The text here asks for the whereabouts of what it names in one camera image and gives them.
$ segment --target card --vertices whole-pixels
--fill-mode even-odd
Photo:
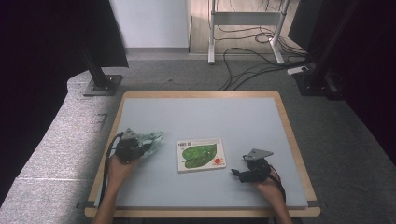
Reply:
[[[177,141],[177,165],[180,173],[225,168],[221,139]]]

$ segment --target floor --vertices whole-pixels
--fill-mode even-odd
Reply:
[[[235,74],[262,63],[235,57],[228,58]],[[82,96],[90,81],[87,72],[68,81],[64,105],[15,180],[0,210],[0,223],[89,223],[84,207],[122,94],[213,91],[229,75],[221,57],[216,64],[208,65],[202,55],[146,50],[129,54],[128,59],[130,68],[104,69],[106,74],[124,76],[115,96]],[[346,102],[300,96],[286,70],[255,77],[238,90],[275,90],[282,97],[321,208],[319,217],[306,217],[295,223],[395,223],[392,211],[396,209],[396,168]],[[143,221],[192,220],[133,218],[118,219],[117,223]],[[246,222],[237,218],[219,221]]]

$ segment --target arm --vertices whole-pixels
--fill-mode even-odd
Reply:
[[[122,183],[130,175],[137,162],[138,160],[135,160],[124,164],[121,163],[119,157],[116,155],[110,158],[106,193],[92,224],[112,223],[117,194]]]
[[[271,169],[271,175],[279,179],[279,176]],[[273,207],[276,213],[276,220],[278,224],[292,224],[288,207],[283,201],[282,193],[277,187],[276,183],[267,178],[265,181],[261,183],[251,183],[254,187],[256,187],[262,197]]]

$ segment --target tripod base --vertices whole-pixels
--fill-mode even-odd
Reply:
[[[303,96],[327,96],[329,94],[327,83],[322,83],[322,85],[318,86],[310,85],[313,79],[310,72],[294,74],[293,77],[296,80],[300,94]]]
[[[97,87],[91,79],[84,92],[84,96],[112,96],[117,90],[120,82],[122,81],[122,75],[105,75],[106,86]]]
[[[341,78],[328,72],[324,80],[318,85],[312,85],[314,76],[310,71],[293,75],[302,96],[326,96],[330,100],[344,100],[341,93]]]

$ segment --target green leaf picture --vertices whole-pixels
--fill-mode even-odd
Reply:
[[[184,166],[188,169],[197,168],[208,164],[215,158],[217,153],[217,146],[196,146],[185,149],[182,153],[184,159]]]

